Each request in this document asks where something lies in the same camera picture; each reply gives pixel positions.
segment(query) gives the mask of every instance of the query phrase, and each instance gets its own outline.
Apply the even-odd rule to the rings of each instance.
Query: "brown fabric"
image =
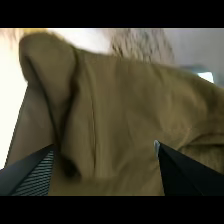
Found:
[[[163,195],[155,139],[224,173],[223,89],[166,66],[80,51],[44,33],[22,39],[20,62],[28,90],[38,92],[27,94],[33,102],[25,99],[21,116],[29,125],[18,121],[8,161],[28,154],[17,138],[26,149],[57,139],[81,174],[65,175],[57,156],[49,195]],[[32,103],[42,106],[29,111]]]

